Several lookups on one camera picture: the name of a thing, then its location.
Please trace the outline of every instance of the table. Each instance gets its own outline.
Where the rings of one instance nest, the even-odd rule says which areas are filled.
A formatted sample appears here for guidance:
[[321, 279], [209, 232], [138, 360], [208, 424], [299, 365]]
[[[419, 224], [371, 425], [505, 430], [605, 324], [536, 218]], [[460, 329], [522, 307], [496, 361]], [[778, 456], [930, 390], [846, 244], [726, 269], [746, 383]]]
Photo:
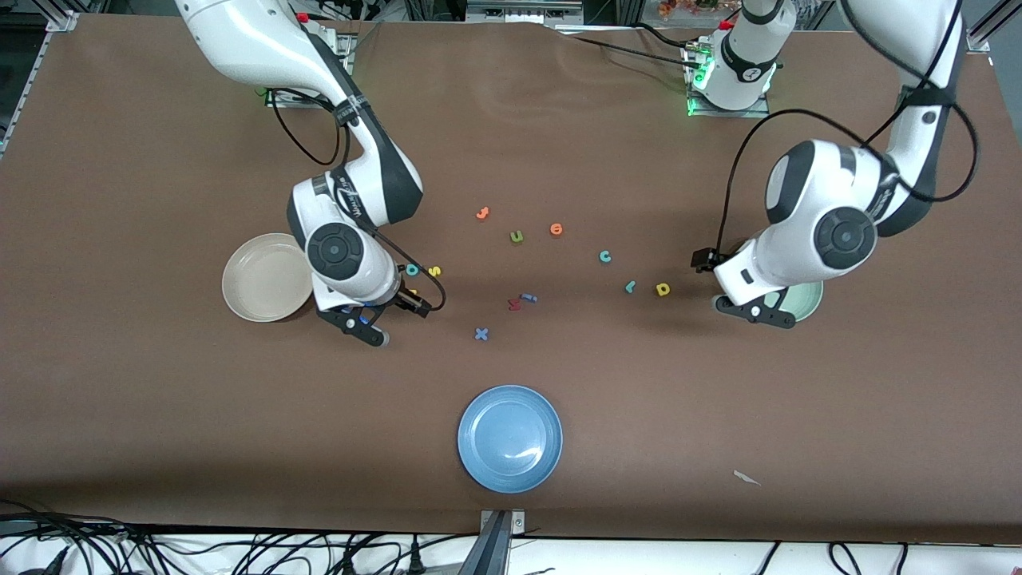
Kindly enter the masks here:
[[[851, 34], [795, 34], [784, 59], [774, 109], [861, 133], [892, 109], [894, 69]], [[308, 307], [231, 315], [224, 262], [286, 231], [317, 166], [180, 19], [83, 15], [0, 161], [0, 490], [154, 523], [458, 532], [518, 508], [553, 535], [1017, 542], [1022, 154], [986, 56], [961, 81], [984, 146], [973, 188], [828, 282], [790, 332], [711, 312], [712, 277], [688, 267], [752, 124], [687, 116], [679, 76], [532, 25], [367, 35], [356, 80], [426, 188], [387, 232], [451, 296], [426, 321], [384, 316], [378, 350]], [[331, 147], [326, 114], [285, 117]], [[808, 137], [839, 136], [793, 118], [757, 136], [726, 242], [765, 224], [765, 176]], [[942, 190], [968, 160], [953, 122]], [[521, 292], [539, 303], [509, 313]], [[565, 429], [558, 469], [518, 496], [474, 484], [455, 446], [469, 401], [508, 383]]]

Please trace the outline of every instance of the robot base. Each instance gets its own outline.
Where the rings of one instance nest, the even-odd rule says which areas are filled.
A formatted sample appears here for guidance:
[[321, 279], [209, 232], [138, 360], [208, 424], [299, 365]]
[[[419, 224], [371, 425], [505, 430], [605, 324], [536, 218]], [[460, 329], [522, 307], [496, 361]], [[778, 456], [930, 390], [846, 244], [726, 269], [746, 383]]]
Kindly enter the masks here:
[[770, 115], [770, 105], [766, 102], [766, 95], [759, 96], [754, 104], [745, 109], [724, 109], [710, 103], [706, 96], [695, 89], [694, 84], [700, 74], [704, 74], [707, 65], [707, 58], [712, 53], [712, 43], [710, 37], [702, 36], [697, 42], [687, 44], [681, 49], [684, 61], [696, 62], [701, 68], [685, 68], [685, 88], [688, 92], [688, 112], [689, 115], [711, 115], [714, 117], [753, 117], [761, 118]]

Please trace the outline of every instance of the green bowl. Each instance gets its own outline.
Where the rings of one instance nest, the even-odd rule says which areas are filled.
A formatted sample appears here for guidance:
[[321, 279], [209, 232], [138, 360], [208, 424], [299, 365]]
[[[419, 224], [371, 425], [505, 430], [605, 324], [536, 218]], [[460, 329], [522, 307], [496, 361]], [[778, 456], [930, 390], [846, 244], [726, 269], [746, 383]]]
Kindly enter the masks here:
[[[781, 296], [777, 292], [766, 294], [763, 303], [770, 307], [777, 305]], [[788, 287], [788, 295], [781, 303], [781, 312], [786, 312], [795, 317], [795, 322], [802, 322], [820, 307], [820, 302], [824, 299], [824, 282], [800, 283]]]

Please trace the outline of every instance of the metal frame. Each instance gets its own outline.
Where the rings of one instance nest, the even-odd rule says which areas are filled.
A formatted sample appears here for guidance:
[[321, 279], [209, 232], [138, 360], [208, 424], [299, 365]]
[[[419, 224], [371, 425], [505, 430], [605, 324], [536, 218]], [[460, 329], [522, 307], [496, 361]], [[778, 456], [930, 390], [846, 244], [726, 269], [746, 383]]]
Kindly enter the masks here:
[[1022, 0], [1001, 0], [969, 29], [969, 49], [988, 51], [987, 41], [1022, 11]]
[[49, 23], [47, 32], [69, 32], [75, 29], [77, 14], [104, 12], [109, 0], [32, 0]]
[[[521, 525], [516, 525], [516, 513], [521, 514]], [[504, 575], [511, 554], [511, 530], [515, 527], [524, 529], [524, 513], [509, 510], [482, 512], [485, 523], [458, 575]]]
[[36, 74], [39, 73], [39, 66], [43, 65], [43, 56], [46, 55], [46, 49], [50, 46], [53, 34], [53, 32], [48, 32], [46, 38], [43, 39], [43, 45], [39, 47], [39, 55], [36, 56], [36, 61], [32, 64], [29, 80], [25, 83], [25, 88], [21, 89], [21, 95], [17, 98], [17, 106], [14, 108], [14, 113], [10, 115], [10, 124], [7, 126], [7, 131], [3, 134], [3, 140], [0, 141], [0, 158], [7, 151], [7, 142], [10, 141], [10, 136], [14, 133], [14, 126], [17, 125], [17, 119], [21, 115], [21, 108], [25, 107], [25, 100], [29, 97], [29, 90], [32, 89], [32, 85], [36, 82]]

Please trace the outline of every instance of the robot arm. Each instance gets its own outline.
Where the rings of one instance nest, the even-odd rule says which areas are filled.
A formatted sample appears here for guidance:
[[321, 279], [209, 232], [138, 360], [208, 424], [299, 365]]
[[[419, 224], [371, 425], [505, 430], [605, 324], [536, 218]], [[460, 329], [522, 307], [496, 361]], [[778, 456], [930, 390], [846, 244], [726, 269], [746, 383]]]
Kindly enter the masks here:
[[695, 88], [723, 109], [754, 104], [777, 70], [777, 56], [795, 30], [795, 16], [791, 0], [742, 2], [735, 27], [710, 36], [713, 58]]
[[[422, 180], [366, 97], [319, 36], [280, 0], [176, 0], [195, 43], [221, 74], [242, 84], [315, 90], [335, 106], [365, 150], [341, 166], [347, 210], [382, 226], [412, 217]], [[309, 22], [309, 27], [318, 27]]]
[[[841, 8], [850, 8], [864, 32], [917, 69], [937, 58], [930, 79], [954, 97], [964, 27], [961, 17], [951, 22], [953, 0], [936, 6], [927, 0], [841, 0]], [[948, 25], [950, 40], [938, 54]], [[948, 110], [940, 90], [917, 89], [919, 80], [907, 73], [901, 81], [907, 107], [893, 124], [883, 160], [863, 148], [809, 140], [774, 165], [765, 194], [770, 227], [713, 268], [731, 303], [743, 306], [848, 273], [870, 256], [878, 236], [904, 231], [926, 214], [929, 202], [912, 197], [897, 176], [933, 195]]]
[[[314, 90], [333, 105], [365, 152], [294, 186], [287, 221], [306, 251], [321, 318], [373, 346], [385, 345], [373, 325], [398, 305], [425, 318], [429, 304], [405, 290], [398, 266], [376, 241], [375, 228], [415, 213], [422, 181], [376, 118], [366, 97], [317, 32], [280, 0], [176, 0], [206, 59], [237, 82]], [[378, 310], [365, 322], [363, 308]]]

